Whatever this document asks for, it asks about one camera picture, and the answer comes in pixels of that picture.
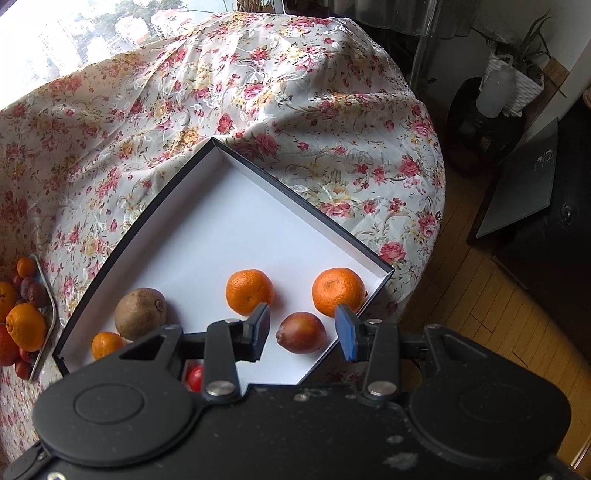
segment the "white plastic bottle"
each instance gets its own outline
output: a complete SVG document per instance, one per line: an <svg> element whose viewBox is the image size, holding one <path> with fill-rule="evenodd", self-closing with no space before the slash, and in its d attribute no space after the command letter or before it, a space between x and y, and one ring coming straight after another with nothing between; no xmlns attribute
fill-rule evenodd
<svg viewBox="0 0 591 480"><path fill-rule="evenodd" d="M496 118L515 90L515 72L508 65L493 70L476 99L476 108L488 118Z"/></svg>

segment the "tablecloth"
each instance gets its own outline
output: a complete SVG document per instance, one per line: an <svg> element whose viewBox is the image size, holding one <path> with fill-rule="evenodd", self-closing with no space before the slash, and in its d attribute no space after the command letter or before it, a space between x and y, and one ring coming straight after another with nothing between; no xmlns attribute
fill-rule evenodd
<svg viewBox="0 0 591 480"><path fill-rule="evenodd" d="M214 15L5 108L0 273L36 252L63 327L130 225L211 136L392 264L382 314L400 313L440 226L443 161L398 67L343 18ZM33 384L2 369L5 461L35 441L32 406L57 378L52 360Z"/></svg>

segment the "fruit pile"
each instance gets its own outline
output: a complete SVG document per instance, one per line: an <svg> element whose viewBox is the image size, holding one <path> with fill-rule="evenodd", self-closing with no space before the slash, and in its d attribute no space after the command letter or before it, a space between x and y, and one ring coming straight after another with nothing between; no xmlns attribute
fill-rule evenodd
<svg viewBox="0 0 591 480"><path fill-rule="evenodd" d="M312 285L314 306L323 315L334 317L340 303L354 312L363 305L367 295L363 281L348 268L323 271ZM249 316L259 303L269 305L275 299L273 283L260 270L240 270L230 276L226 284L228 306L239 315ZM115 328L118 333L100 332L92 340L91 353L101 359L166 324L166 301L153 288L138 288L123 297L115 309ZM326 346L327 335L320 319L309 312L289 315L275 334L277 343L286 350L313 353ZM186 382L192 391L201 390L202 365L188 370Z"/></svg>
<svg viewBox="0 0 591 480"><path fill-rule="evenodd" d="M0 366L14 365L27 380L31 364L45 342L47 325L39 311L50 304L46 288L35 279L37 264L28 257L17 262L12 282L0 281Z"/></svg>

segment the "brown kiwi fruit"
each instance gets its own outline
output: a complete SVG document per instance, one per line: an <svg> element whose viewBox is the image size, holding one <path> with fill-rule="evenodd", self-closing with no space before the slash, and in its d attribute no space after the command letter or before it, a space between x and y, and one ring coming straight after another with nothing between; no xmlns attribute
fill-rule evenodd
<svg viewBox="0 0 591 480"><path fill-rule="evenodd" d="M166 324L164 295L153 288L136 288L115 308L115 328L132 342Z"/></svg>

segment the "white box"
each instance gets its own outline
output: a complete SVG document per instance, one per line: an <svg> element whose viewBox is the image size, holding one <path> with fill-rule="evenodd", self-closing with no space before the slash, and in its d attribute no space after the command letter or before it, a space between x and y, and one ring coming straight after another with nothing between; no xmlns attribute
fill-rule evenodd
<svg viewBox="0 0 591 480"><path fill-rule="evenodd" d="M333 267L348 267L363 279L368 292L363 309L393 273L324 213L212 139L114 249L61 334L54 359L64 375L91 363L92 338L103 330L116 332L115 306L138 287L162 292L168 322L180 323L186 333L236 318L226 304L226 282L238 270L257 268L269 276L276 295L261 360L237 363L242 391L249 383L297 384L337 341L335 321L314 308L311 296L314 279ZM280 323L300 311L321 319L326 348L295 355L277 344Z"/></svg>

